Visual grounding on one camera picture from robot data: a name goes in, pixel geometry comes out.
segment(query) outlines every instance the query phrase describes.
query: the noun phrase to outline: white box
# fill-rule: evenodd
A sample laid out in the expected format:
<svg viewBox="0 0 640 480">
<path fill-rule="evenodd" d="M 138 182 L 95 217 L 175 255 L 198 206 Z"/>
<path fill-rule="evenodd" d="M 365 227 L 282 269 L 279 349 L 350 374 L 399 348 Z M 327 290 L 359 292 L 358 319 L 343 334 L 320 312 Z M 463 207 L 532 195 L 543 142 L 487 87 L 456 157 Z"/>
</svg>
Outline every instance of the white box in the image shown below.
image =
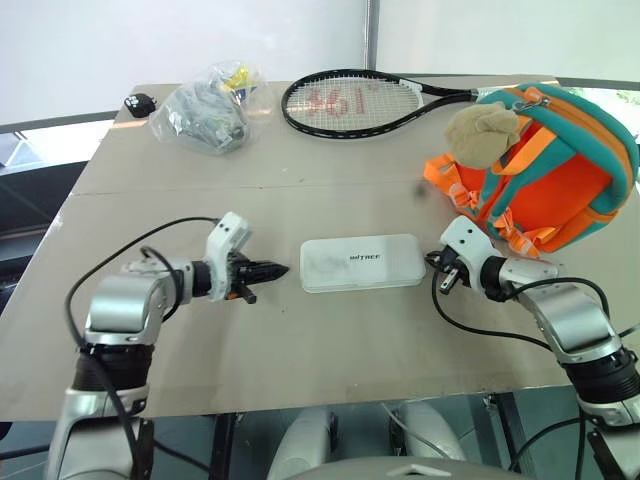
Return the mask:
<svg viewBox="0 0 640 480">
<path fill-rule="evenodd" d="M 300 248 L 302 287 L 309 293 L 418 285 L 426 273 L 410 234 L 308 240 Z"/>
</svg>

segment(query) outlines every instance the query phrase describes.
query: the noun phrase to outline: table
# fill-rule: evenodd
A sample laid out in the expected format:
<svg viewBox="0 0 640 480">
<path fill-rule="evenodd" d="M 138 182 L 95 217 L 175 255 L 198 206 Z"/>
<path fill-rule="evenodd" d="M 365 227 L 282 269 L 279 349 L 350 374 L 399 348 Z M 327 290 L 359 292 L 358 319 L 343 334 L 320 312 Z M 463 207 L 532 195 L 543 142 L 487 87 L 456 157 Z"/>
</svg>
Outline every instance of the table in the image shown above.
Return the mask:
<svg viewBox="0 0 640 480">
<path fill-rule="evenodd" d="M 430 78 L 451 87 L 540 77 Z M 276 96 L 286 87 L 273 84 Z M 142 86 L 160 101 L 171 85 Z M 438 109 L 402 129 L 358 141 L 294 131 L 275 113 L 262 136 L 222 157 L 159 144 L 144 122 L 120 112 L 64 204 L 0 318 L 0 420 L 58 416 L 76 358 L 62 302 L 72 283 L 122 244 L 154 226 L 232 210 L 254 231 L 252 259 L 289 265 L 258 285 L 256 305 L 194 300 L 163 326 L 149 381 L 148 416 L 192 415 L 566 384 L 540 348 L 481 337 L 445 324 L 427 280 L 410 288 L 308 294 L 300 245 L 312 238 L 412 233 L 424 251 L 455 217 L 428 188 L 416 194 L 424 160 L 446 150 L 443 130 L 464 105 Z M 637 321 L 640 215 L 634 192 L 603 231 L 550 258 L 599 283 L 618 329 Z M 167 256 L 201 258 L 210 227 L 183 224 L 147 242 Z M 78 293 L 84 323 L 102 276 L 139 254 L 127 252 Z M 443 307 L 480 328 L 538 335 L 515 303 L 492 303 L 457 287 Z M 640 347 L 640 336 L 629 347 Z"/>
</svg>

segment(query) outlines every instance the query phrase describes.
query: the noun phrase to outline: white wall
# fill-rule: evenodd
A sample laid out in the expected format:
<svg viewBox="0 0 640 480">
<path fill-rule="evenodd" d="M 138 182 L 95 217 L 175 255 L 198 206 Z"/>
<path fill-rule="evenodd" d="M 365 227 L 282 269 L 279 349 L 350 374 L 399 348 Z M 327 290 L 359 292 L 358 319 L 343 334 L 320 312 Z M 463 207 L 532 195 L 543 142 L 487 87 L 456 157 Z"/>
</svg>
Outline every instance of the white wall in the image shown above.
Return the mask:
<svg viewBox="0 0 640 480">
<path fill-rule="evenodd" d="M 379 70 L 640 80 L 638 0 L 380 0 Z"/>
<path fill-rule="evenodd" d="M 271 80 L 361 67 L 364 0 L 2 0 L 0 125 L 116 110 L 240 59 Z"/>
</svg>

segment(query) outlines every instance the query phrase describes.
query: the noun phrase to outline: plastic bag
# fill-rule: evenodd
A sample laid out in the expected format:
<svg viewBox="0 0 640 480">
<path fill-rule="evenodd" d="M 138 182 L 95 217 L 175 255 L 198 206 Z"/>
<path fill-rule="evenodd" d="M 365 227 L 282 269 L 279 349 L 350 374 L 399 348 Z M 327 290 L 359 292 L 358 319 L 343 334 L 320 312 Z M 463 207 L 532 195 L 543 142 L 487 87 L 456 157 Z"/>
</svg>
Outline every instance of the plastic bag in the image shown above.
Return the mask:
<svg viewBox="0 0 640 480">
<path fill-rule="evenodd" d="M 259 70 L 228 61 L 178 87 L 149 123 L 161 142 L 219 155 L 255 140 L 273 108 L 273 93 Z"/>
</svg>

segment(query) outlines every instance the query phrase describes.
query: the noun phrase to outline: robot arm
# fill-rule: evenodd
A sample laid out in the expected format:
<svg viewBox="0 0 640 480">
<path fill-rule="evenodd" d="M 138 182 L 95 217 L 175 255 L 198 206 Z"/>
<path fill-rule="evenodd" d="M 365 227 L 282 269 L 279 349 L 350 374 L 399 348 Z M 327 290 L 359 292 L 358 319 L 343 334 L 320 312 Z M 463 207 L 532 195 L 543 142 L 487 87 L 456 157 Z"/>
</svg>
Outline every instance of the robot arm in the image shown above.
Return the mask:
<svg viewBox="0 0 640 480">
<path fill-rule="evenodd" d="M 49 450 L 47 479 L 149 478 L 153 423 L 140 414 L 147 402 L 147 374 L 166 312 L 179 302 L 208 295 L 211 301 L 242 297 L 255 303 L 249 285 L 275 280 L 287 267 L 252 262 L 239 250 L 250 235 L 247 222 L 228 213 L 207 240 L 205 258 L 168 259 L 173 272 L 153 256 L 132 262 L 98 285 L 85 326 L 86 348 L 66 390 Z M 91 362 L 103 367 L 135 434 L 138 469 L 117 412 Z"/>
<path fill-rule="evenodd" d="M 454 220 L 440 238 L 436 260 L 447 274 L 448 293 L 461 279 L 474 290 L 504 301 L 516 288 L 558 277 L 555 265 L 505 258 L 466 217 Z M 572 283 L 530 288 L 517 301 L 530 311 L 558 363 L 577 392 L 580 408 L 596 426 L 589 440 L 606 478 L 640 476 L 640 375 L 637 357 L 622 345 L 608 316 Z"/>
</svg>

